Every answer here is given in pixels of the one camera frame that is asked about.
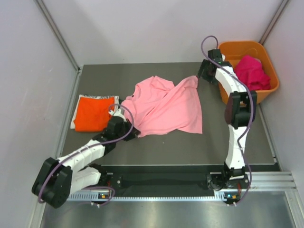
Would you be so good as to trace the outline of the light pink t shirt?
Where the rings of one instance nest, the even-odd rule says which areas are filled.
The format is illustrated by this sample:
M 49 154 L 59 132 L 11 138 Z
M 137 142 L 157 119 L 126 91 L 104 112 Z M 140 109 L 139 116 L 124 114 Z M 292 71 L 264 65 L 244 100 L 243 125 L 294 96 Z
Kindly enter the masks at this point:
M 135 85 L 126 97 L 124 115 L 134 122 L 140 137 L 164 135 L 174 130 L 203 133 L 203 119 L 198 95 L 198 78 L 189 76 L 177 85 L 151 76 Z

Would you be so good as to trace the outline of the magenta t shirt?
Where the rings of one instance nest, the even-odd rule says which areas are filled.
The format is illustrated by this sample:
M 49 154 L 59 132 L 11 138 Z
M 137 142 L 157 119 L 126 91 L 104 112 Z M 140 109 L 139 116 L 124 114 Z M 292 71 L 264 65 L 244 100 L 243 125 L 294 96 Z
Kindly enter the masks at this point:
M 259 59 L 244 56 L 235 66 L 234 72 L 250 91 L 269 90 L 270 77 L 264 72 Z

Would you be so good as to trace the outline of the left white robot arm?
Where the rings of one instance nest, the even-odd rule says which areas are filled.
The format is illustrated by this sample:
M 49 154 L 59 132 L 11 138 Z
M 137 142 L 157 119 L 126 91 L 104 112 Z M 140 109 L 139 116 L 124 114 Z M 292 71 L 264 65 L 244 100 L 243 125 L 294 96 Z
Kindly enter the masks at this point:
M 64 157 L 46 159 L 32 186 L 32 193 L 40 204 L 46 203 L 55 209 L 79 190 L 107 189 L 106 198 L 110 199 L 115 191 L 109 186 L 107 171 L 94 161 L 113 151 L 119 141 L 129 141 L 139 134 L 133 118 L 113 116 L 108 126 L 84 146 Z

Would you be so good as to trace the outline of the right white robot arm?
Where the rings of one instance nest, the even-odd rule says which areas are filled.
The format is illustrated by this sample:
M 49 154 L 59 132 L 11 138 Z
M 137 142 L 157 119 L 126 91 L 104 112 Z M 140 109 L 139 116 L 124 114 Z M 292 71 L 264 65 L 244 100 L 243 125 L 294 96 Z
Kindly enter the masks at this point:
M 201 63 L 198 76 L 211 84 L 219 82 L 228 95 L 224 113 L 229 128 L 228 155 L 221 177 L 212 174 L 209 186 L 215 190 L 235 188 L 239 183 L 248 181 L 244 153 L 247 133 L 255 120 L 257 93 L 243 85 L 219 49 L 212 49 L 203 55 L 206 59 Z

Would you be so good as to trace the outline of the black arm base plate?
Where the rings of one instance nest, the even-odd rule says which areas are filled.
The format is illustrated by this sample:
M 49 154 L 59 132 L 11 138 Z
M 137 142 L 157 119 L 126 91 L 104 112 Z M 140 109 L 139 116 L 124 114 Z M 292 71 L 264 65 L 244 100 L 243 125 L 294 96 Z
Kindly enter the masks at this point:
M 194 197 L 211 196 L 207 176 L 216 188 L 224 186 L 222 165 L 178 166 L 101 166 L 97 186 L 110 186 L 117 197 Z

